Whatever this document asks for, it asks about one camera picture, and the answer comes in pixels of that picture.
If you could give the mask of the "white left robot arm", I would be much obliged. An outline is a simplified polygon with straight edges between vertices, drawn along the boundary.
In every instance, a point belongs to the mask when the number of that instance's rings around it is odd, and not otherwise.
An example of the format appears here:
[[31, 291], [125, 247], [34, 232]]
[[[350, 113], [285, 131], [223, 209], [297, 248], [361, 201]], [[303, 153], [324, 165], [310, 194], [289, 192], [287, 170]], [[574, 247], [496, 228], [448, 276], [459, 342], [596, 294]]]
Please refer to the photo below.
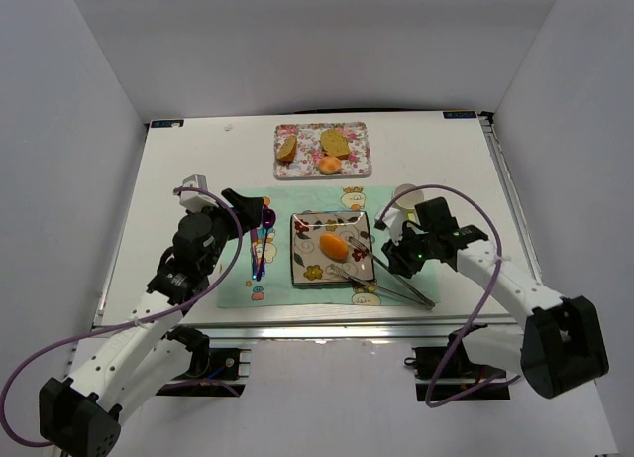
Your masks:
[[262, 221], [264, 201], [232, 189], [220, 196], [194, 186], [176, 190], [185, 216], [128, 322], [82, 366], [39, 393], [41, 436], [70, 456], [106, 456], [123, 424], [173, 378], [208, 362], [208, 338], [181, 325], [189, 308], [213, 288], [226, 244]]

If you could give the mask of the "orange oval bread roll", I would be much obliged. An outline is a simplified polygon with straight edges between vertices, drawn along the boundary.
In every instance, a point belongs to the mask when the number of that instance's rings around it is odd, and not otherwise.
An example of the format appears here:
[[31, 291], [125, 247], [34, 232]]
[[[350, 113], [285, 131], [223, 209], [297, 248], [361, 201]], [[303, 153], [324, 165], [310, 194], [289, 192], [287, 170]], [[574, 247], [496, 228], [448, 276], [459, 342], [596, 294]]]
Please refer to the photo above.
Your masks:
[[345, 261], [349, 255], [345, 240], [333, 233], [322, 234], [319, 238], [319, 246], [323, 254], [334, 261]]

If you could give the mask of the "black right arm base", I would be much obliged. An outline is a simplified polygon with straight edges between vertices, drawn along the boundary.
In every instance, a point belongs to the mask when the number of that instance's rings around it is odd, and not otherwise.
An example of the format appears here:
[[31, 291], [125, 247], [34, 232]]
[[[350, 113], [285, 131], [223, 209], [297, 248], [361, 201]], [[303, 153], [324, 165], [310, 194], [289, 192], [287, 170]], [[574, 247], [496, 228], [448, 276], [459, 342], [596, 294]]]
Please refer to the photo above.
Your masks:
[[[430, 380], [446, 351], [447, 347], [413, 348], [412, 355], [404, 359], [404, 365], [413, 369], [418, 379]], [[472, 363], [462, 347], [459, 347], [443, 369], [440, 379], [463, 379], [476, 384], [496, 375], [505, 378], [506, 372], [489, 365]]]

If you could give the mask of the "metal serving tongs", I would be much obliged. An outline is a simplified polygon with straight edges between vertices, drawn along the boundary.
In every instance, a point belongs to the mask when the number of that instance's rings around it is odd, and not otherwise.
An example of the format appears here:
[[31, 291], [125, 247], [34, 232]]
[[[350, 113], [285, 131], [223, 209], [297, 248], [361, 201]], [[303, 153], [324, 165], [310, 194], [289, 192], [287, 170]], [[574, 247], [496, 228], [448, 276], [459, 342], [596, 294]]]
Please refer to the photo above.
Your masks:
[[338, 276], [340, 276], [340, 277], [342, 277], [344, 279], [347, 279], [347, 280], [352, 281], [352, 282], [357, 283], [357, 284], [361, 284], [363, 286], [373, 286], [378, 291], [382, 291], [384, 293], [392, 295], [393, 297], [399, 298], [400, 300], [410, 301], [415, 306], [423, 308], [425, 310], [432, 310], [436, 306], [436, 303], [433, 300], [431, 300], [426, 295], [424, 295], [422, 292], [417, 290], [414, 286], [412, 286], [404, 278], [402, 278], [401, 276], [398, 276], [396, 274], [393, 274], [389, 270], [388, 265], [384, 261], [379, 259], [375, 255], [375, 253], [369, 247], [365, 246], [360, 240], [358, 240], [358, 239], [356, 239], [354, 237], [350, 237], [348, 239], [348, 242], [349, 242], [349, 244], [351, 246], [354, 246], [355, 248], [360, 249], [362, 252], [365, 252], [367, 254], [367, 256], [371, 258], [371, 261], [375, 265], [379, 265], [386, 272], [388, 272], [388, 274], [393, 279], [396, 279], [399, 283], [404, 285], [407, 288], [408, 293], [403, 293], [403, 292], [398, 291], [398, 290], [393, 290], [393, 289], [390, 289], [390, 288], [386, 288], [384, 286], [380, 286], [377, 283], [373, 283], [373, 282], [369, 282], [369, 281], [363, 280], [363, 279], [361, 279], [361, 278], [359, 278], [357, 276], [354, 276], [354, 275], [350, 274], [341, 265], [337, 265], [335, 263], [332, 263], [331, 265], [329, 265], [327, 267], [327, 271], [328, 272], [334, 273], [334, 274], [336, 274], [336, 275], [338, 275]]

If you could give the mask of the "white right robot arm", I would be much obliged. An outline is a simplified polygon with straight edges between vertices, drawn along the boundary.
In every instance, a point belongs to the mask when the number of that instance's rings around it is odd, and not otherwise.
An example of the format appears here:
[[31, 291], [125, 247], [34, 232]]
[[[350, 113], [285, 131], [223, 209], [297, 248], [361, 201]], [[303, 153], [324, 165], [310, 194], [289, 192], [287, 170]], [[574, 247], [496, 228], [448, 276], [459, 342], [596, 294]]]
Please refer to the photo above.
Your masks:
[[483, 231], [459, 226], [445, 198], [415, 210], [415, 226], [396, 208], [384, 207], [375, 217], [390, 236], [382, 247], [389, 271], [411, 278], [430, 260], [447, 264], [494, 298], [522, 330], [512, 334], [468, 321], [450, 337], [452, 355], [523, 378], [546, 399], [607, 374], [598, 313], [589, 299], [567, 298], [524, 273]]

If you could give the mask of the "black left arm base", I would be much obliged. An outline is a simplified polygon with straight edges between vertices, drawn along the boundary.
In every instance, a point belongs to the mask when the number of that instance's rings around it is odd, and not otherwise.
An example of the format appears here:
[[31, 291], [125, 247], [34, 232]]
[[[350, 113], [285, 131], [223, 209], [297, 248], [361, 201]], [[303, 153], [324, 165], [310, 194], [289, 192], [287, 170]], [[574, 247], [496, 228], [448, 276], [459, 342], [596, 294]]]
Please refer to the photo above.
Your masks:
[[189, 356], [188, 368], [175, 377], [177, 381], [237, 381], [247, 375], [241, 370], [250, 363], [250, 351], [245, 348], [212, 345], [210, 338], [202, 331], [184, 325], [167, 332], [164, 338], [183, 345]]

